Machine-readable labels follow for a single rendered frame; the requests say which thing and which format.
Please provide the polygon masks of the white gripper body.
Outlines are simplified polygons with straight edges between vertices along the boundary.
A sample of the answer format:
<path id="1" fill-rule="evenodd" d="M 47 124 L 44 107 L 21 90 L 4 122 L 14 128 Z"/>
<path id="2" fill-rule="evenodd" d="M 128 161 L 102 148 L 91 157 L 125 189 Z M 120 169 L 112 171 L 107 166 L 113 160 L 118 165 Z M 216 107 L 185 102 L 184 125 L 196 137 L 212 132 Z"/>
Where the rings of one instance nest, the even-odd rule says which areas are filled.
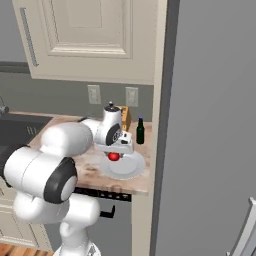
<path id="1" fill-rule="evenodd" d="M 94 148 L 104 153 L 114 152 L 119 154 L 132 154 L 134 152 L 133 143 L 128 143 L 128 144 L 114 143 L 110 146 L 95 143 Z"/>

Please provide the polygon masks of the white plate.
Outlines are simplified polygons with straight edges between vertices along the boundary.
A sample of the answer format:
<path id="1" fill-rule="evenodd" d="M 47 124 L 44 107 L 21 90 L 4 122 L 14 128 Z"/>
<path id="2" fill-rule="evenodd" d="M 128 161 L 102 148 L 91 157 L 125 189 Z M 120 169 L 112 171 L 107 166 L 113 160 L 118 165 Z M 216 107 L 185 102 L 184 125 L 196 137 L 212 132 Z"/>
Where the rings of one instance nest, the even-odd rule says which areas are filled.
<path id="1" fill-rule="evenodd" d="M 144 171 L 145 167 L 145 159 L 137 151 L 132 154 L 124 154 L 118 161 L 111 161 L 104 156 L 100 163 L 102 173 L 117 180 L 137 177 Z"/>

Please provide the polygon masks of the dark green bottle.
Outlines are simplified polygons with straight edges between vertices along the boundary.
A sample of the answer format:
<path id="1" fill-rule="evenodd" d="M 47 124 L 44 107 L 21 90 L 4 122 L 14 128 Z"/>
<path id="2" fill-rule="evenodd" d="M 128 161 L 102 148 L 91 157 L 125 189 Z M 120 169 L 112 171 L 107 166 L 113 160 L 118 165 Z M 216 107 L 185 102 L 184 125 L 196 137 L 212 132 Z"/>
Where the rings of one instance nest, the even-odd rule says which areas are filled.
<path id="1" fill-rule="evenodd" d="M 145 133 L 145 128 L 143 125 L 143 118 L 139 117 L 138 118 L 138 125 L 136 128 L 136 142 L 138 144 L 143 144 L 144 143 L 144 133 Z"/>

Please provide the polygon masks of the wooden knife block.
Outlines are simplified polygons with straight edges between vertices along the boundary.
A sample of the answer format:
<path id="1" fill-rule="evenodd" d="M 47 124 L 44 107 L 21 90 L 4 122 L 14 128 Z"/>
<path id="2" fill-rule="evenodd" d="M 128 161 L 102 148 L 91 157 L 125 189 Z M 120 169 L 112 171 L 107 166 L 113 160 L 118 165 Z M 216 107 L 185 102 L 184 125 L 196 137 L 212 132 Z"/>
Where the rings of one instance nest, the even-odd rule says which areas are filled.
<path id="1" fill-rule="evenodd" d="M 122 112 L 122 129 L 128 131 L 131 124 L 131 115 L 128 106 L 120 106 Z"/>

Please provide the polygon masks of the cream tall side panel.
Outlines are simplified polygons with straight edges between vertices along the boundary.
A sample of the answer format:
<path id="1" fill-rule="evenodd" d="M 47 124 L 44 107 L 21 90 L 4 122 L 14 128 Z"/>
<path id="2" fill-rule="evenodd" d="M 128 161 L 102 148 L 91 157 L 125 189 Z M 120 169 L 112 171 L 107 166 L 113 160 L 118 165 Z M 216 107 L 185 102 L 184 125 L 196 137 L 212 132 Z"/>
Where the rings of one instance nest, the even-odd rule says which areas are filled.
<path id="1" fill-rule="evenodd" d="M 168 1 L 169 0 L 158 0 L 157 4 L 149 192 L 147 195 L 132 196 L 132 256 L 150 256 L 151 225 L 153 215 L 153 197 Z"/>

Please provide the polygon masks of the grey dishwasher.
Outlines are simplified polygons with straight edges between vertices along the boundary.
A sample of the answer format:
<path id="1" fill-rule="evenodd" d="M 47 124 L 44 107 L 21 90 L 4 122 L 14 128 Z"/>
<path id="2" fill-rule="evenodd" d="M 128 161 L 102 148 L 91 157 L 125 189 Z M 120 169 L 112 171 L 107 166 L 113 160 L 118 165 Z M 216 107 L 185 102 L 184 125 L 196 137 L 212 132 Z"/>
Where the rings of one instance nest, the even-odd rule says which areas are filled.
<path id="1" fill-rule="evenodd" d="M 100 217 L 110 212 L 112 219 Z M 63 216 L 46 224 L 54 256 L 131 256 L 131 195 L 76 187 L 62 205 Z"/>

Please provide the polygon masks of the grey fridge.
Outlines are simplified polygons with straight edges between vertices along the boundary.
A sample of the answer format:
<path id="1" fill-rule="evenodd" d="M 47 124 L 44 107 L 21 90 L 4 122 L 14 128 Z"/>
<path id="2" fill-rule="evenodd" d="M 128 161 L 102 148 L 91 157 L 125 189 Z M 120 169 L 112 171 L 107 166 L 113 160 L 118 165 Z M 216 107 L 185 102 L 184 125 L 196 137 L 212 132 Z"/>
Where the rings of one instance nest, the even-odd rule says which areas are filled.
<path id="1" fill-rule="evenodd" d="M 180 0 L 155 256 L 226 256 L 256 199 L 256 0 Z"/>

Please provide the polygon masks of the dark sink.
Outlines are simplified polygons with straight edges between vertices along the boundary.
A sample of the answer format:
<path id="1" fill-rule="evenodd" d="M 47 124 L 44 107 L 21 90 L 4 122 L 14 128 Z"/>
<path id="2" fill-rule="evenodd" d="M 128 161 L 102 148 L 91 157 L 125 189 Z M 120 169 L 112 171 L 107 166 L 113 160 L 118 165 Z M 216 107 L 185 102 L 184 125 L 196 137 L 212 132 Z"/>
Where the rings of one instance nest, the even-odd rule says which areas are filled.
<path id="1" fill-rule="evenodd" d="M 51 117 L 34 115 L 0 116 L 0 146 L 30 143 L 50 120 Z"/>

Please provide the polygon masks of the cream cupboard door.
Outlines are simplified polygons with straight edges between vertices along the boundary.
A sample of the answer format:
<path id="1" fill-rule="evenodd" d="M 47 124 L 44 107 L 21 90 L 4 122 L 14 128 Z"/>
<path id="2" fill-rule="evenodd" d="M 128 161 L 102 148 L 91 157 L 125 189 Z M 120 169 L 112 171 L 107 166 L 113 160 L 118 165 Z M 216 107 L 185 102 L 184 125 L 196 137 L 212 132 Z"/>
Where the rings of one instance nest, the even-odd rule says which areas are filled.
<path id="1" fill-rule="evenodd" d="M 146 84 L 154 81 L 157 0 L 12 0 L 31 77 Z M 38 66 L 31 61 L 26 8 Z"/>

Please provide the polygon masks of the silver tap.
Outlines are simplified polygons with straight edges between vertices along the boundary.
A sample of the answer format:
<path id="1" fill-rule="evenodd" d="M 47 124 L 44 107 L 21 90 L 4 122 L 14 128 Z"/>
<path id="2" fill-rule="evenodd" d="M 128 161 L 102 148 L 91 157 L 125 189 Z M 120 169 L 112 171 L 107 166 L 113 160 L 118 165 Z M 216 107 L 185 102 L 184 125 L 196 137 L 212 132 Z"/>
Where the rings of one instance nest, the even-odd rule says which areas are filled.
<path id="1" fill-rule="evenodd" d="M 5 105 L 3 98 L 0 96 L 0 116 L 6 115 L 9 113 L 9 107 Z"/>

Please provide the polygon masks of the cream base cupboard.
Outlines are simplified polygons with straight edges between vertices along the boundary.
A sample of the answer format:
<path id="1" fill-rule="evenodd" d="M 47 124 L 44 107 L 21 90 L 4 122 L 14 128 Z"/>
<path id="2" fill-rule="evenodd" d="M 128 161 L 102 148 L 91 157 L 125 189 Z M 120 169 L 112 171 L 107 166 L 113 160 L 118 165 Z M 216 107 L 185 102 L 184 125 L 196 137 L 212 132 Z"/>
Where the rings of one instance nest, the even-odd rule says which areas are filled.
<path id="1" fill-rule="evenodd" d="M 16 191 L 8 188 L 0 177 L 0 242 L 51 251 L 43 224 L 27 223 L 16 217 L 13 208 L 15 196 Z"/>

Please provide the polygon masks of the cream wall outlet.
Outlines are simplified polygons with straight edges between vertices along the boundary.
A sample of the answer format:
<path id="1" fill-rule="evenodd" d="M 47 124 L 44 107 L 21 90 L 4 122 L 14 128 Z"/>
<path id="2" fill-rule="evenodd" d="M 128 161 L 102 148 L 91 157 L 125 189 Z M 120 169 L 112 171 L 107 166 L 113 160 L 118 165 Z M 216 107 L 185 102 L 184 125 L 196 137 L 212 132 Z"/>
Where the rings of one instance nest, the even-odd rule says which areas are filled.
<path id="1" fill-rule="evenodd" d="M 88 97 L 91 104 L 101 103 L 101 94 L 99 85 L 88 85 Z"/>
<path id="2" fill-rule="evenodd" d="M 126 87 L 126 105 L 131 107 L 138 106 L 138 89 L 135 87 Z"/>

